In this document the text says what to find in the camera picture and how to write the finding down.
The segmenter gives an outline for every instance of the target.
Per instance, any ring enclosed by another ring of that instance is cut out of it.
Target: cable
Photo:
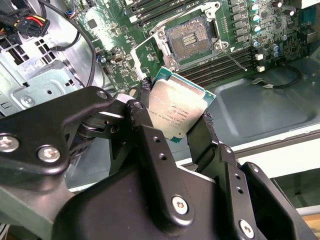
[[[67,46],[53,46],[50,48],[50,50],[57,51],[57,52],[65,51],[65,50],[73,47],[78,42],[79,39],[80,39],[80,32],[78,31],[76,33],[74,40],[70,44],[68,44]]]
[[[51,5],[50,3],[48,3],[44,0],[38,0],[38,2],[40,4],[45,5],[46,7],[48,7],[49,9],[56,12],[64,19],[66,19],[72,26],[74,26],[78,30],[79,34],[81,34],[82,37],[84,38],[84,40],[88,43],[89,48],[92,51],[92,59],[91,59],[91,69],[90,69],[89,79],[88,79],[86,86],[87,87],[91,86],[92,83],[94,82],[95,69],[96,69],[96,58],[97,58],[96,49],[95,49],[94,44],[91,42],[90,38],[85,34],[85,32],[75,22],[73,22],[72,20],[70,20],[69,18],[66,17],[64,12],[62,12],[61,10],[59,10],[58,8],[56,8],[55,6]]]

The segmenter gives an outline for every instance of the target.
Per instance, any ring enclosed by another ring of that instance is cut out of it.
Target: yellow wire
[[[46,21],[44,18],[42,18],[42,17],[40,17],[40,16],[37,16],[37,15],[33,15],[32,17],[34,17],[34,18],[36,18],[36,19],[39,19],[39,20],[41,20],[41,21],[43,21],[43,22]]]

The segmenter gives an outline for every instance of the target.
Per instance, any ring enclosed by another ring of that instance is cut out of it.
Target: motherboard
[[[209,87],[302,58],[310,36],[303,29],[316,19],[316,6],[296,9],[281,0],[65,3],[119,93],[155,77],[162,66]]]

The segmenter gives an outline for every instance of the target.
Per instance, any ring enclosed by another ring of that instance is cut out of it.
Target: silver screw head
[[[102,99],[108,98],[108,95],[104,91],[96,91],[96,94]]]
[[[54,163],[60,156],[59,150],[53,146],[45,146],[38,151],[38,158],[46,163]]]
[[[239,221],[239,226],[242,230],[242,232],[250,239],[253,239],[255,237],[254,230],[250,226],[249,223],[247,223],[245,220],[240,220]]]
[[[11,153],[19,147],[19,141],[13,136],[0,136],[0,152]]]
[[[256,173],[259,172],[259,168],[257,168],[255,165],[251,164],[251,167]]]
[[[188,212],[188,204],[182,197],[174,196],[172,205],[178,214],[184,215]]]

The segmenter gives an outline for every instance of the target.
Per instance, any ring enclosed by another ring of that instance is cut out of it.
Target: red wire
[[[28,20],[33,20],[33,21],[35,21],[37,24],[39,24],[41,27],[43,26],[43,23],[40,22],[38,19],[36,19],[36,18],[33,17],[33,16],[28,16],[28,17],[26,17],[26,19],[28,19]]]

